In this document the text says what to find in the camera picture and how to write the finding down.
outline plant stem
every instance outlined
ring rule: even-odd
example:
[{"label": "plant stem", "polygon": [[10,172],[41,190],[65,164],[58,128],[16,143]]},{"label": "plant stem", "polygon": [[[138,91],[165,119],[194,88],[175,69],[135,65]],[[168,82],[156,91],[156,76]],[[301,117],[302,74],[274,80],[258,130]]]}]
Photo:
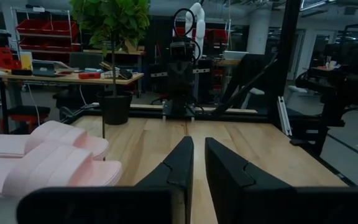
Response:
[{"label": "plant stem", "polygon": [[116,84],[116,56],[114,53],[115,39],[113,34],[111,34],[111,68],[112,68],[112,96],[117,97],[117,84]]}]

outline wooden table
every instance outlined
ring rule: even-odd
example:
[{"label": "wooden table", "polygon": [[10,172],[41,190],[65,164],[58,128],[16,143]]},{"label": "wooden table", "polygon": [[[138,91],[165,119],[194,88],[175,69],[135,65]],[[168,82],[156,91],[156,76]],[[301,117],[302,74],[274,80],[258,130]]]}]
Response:
[{"label": "wooden table", "polygon": [[[128,85],[134,81],[138,81],[137,87],[139,95],[142,88],[142,77],[143,73],[134,74],[130,80],[117,79],[116,83],[118,85]],[[7,116],[7,103],[6,103],[6,92],[5,92],[5,83],[4,80],[7,80],[7,90],[9,92],[9,99],[11,102],[11,107],[21,106],[22,95],[21,88],[17,82],[10,82],[9,80],[23,80],[23,81],[38,81],[38,82],[55,82],[55,83],[78,83],[78,84],[100,84],[100,85],[112,85],[112,79],[100,79],[100,78],[91,78],[91,79],[79,79],[77,73],[72,73],[62,77],[36,77],[33,75],[11,75],[8,73],[0,73],[0,93],[1,93],[1,103],[2,103],[2,117],[4,120],[4,130],[3,133],[9,133],[8,125],[8,116]]]},{"label": "wooden table", "polygon": [[[72,125],[102,136],[101,116],[83,116]],[[106,125],[110,142],[107,160],[122,163],[119,185],[135,185],[162,162],[183,136],[193,137],[194,176],[191,222],[216,224],[205,173],[204,141],[212,137],[264,171],[292,186],[346,184],[271,124],[220,121],[171,121],[129,118],[119,126]]]},{"label": "wooden table", "polygon": [[[129,80],[117,79],[118,85],[128,85],[134,81],[140,80],[144,76],[143,73],[134,74],[133,77]],[[4,79],[15,79],[15,80],[25,80],[25,81],[41,81],[41,82],[65,82],[65,83],[84,83],[84,84],[112,84],[112,79],[100,79],[100,78],[90,78],[90,79],[79,79],[77,73],[72,73],[62,77],[37,77],[33,75],[10,75],[10,74],[0,74],[0,78]]]},{"label": "wooden table", "polygon": [[[102,50],[89,49],[89,50],[84,50],[84,52],[101,54]],[[118,55],[137,55],[137,71],[138,72],[142,71],[142,57],[144,55],[146,55],[145,51],[138,50],[138,51],[128,52],[127,53],[127,52],[122,51],[122,50],[116,50],[116,51],[114,51],[114,53],[118,54]]]},{"label": "wooden table", "polygon": [[231,59],[222,59],[222,60],[214,60],[216,66],[236,66],[240,64],[241,60],[231,60]]}]

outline potted plant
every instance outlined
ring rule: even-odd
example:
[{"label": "potted plant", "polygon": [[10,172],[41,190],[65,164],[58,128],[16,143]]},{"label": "potted plant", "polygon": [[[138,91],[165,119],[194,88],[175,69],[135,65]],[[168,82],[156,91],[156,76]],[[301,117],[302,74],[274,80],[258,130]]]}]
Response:
[{"label": "potted plant", "polygon": [[103,118],[106,124],[123,124],[128,120],[132,94],[117,92],[115,50],[128,53],[125,42],[137,49],[150,25],[148,0],[71,0],[73,17],[80,29],[93,35],[89,44],[102,49],[106,56],[111,50],[112,91],[98,94]]}]

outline pink slipper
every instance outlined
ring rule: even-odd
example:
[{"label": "pink slipper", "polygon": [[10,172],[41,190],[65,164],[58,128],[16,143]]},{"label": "pink slipper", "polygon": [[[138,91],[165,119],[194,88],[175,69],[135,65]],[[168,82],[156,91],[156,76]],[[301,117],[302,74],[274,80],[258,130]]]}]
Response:
[{"label": "pink slipper", "polygon": [[43,187],[117,184],[118,161],[94,161],[85,149],[45,141],[22,159],[0,158],[0,194],[21,197]]},{"label": "pink slipper", "polygon": [[109,143],[103,138],[89,136],[81,128],[57,121],[48,121],[27,135],[0,134],[0,157],[21,158],[46,140],[59,141],[92,152],[94,160],[103,160]]}]

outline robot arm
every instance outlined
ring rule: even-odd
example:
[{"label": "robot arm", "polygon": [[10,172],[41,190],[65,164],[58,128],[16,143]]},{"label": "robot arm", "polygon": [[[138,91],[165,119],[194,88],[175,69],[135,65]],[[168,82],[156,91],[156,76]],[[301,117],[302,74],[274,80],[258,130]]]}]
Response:
[{"label": "robot arm", "polygon": [[[194,5],[190,8],[190,11],[197,17],[197,26],[196,26],[196,42],[200,47],[200,52],[198,52],[198,48],[195,48],[194,56],[195,58],[200,57],[203,54],[203,46],[204,46],[204,36],[205,36],[205,13],[204,9],[201,7],[200,3],[194,3]],[[186,32],[191,29],[191,25],[193,24],[193,18],[190,12],[186,13]],[[187,37],[192,38],[192,31],[187,34]]]}]

